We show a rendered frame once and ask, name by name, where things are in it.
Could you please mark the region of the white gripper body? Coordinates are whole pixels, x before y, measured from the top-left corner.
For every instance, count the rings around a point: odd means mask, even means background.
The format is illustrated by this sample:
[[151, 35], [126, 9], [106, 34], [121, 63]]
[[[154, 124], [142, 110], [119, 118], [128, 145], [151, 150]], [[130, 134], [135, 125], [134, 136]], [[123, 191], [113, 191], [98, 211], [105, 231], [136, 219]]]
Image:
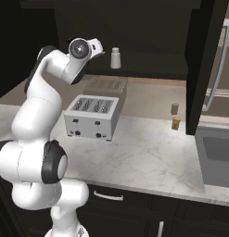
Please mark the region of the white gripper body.
[[89, 40], [88, 43], [91, 45], [92, 49], [91, 58], [101, 56], [103, 54], [104, 52], [103, 46], [97, 38]]

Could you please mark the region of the white shaker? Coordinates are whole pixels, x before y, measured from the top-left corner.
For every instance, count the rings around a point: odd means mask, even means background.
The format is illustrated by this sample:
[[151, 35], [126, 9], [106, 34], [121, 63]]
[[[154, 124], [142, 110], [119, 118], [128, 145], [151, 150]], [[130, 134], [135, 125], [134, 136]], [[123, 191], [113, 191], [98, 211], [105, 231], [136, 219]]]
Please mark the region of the white shaker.
[[112, 69], [119, 69], [121, 67], [121, 53], [118, 47], [112, 48], [110, 67]]

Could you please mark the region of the yellow condiment bottle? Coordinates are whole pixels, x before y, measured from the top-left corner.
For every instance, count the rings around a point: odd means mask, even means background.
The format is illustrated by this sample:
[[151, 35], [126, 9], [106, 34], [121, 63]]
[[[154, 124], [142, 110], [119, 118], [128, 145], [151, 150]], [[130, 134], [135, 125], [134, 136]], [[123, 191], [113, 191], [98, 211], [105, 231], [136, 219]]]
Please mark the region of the yellow condiment bottle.
[[180, 121], [181, 121], [181, 119], [179, 117], [172, 118], [172, 129], [173, 130], [177, 131], [179, 129]]

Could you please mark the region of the silver four-slot toaster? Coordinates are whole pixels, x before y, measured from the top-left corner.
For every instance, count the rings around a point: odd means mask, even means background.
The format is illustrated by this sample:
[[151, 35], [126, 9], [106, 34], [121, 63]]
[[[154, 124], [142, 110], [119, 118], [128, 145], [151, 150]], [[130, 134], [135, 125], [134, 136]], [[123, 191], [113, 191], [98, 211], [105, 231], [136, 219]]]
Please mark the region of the silver four-slot toaster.
[[120, 117], [118, 97], [78, 95], [64, 112], [68, 136], [111, 141]]

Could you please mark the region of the dark tall side panel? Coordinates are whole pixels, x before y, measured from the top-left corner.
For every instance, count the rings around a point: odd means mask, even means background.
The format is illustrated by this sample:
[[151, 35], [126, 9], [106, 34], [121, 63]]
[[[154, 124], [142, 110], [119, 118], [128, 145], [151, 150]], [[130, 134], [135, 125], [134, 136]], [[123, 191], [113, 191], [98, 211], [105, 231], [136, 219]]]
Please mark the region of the dark tall side panel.
[[210, 74], [229, 0], [201, 0], [191, 13], [184, 56], [186, 79], [185, 132], [194, 135], [201, 115]]

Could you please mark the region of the dark drawer front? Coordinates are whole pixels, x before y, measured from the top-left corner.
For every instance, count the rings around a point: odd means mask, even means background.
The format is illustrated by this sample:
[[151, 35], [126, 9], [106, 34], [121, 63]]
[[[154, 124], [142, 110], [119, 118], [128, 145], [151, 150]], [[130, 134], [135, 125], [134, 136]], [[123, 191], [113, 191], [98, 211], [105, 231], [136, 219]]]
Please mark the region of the dark drawer front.
[[[149, 203], [149, 195], [146, 193], [138, 193], [115, 189], [103, 186], [89, 184], [89, 199], [88, 203], [94, 206], [102, 206], [117, 209], [132, 209], [138, 211], [147, 211]], [[111, 196], [124, 196], [123, 201], [112, 201], [94, 196], [94, 191]]]

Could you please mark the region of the dark cupboard door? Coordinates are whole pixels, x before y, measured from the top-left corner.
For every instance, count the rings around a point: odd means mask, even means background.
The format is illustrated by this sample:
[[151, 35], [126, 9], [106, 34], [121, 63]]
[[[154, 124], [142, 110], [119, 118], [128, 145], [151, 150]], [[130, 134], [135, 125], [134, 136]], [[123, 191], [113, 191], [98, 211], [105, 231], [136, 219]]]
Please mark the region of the dark cupboard door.
[[158, 237], [159, 222], [121, 212], [79, 211], [78, 217], [89, 237]]

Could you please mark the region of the dark open wall cabinet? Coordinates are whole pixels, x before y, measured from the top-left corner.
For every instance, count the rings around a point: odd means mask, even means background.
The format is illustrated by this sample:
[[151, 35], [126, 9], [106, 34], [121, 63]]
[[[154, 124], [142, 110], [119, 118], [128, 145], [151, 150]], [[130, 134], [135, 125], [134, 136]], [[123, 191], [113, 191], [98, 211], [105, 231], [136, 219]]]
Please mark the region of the dark open wall cabinet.
[[[56, 18], [59, 47], [69, 38], [97, 38], [105, 54], [93, 59], [88, 74], [184, 80], [184, 57], [191, 13], [201, 0], [22, 0], [44, 22]], [[121, 67], [112, 69], [113, 47]]]

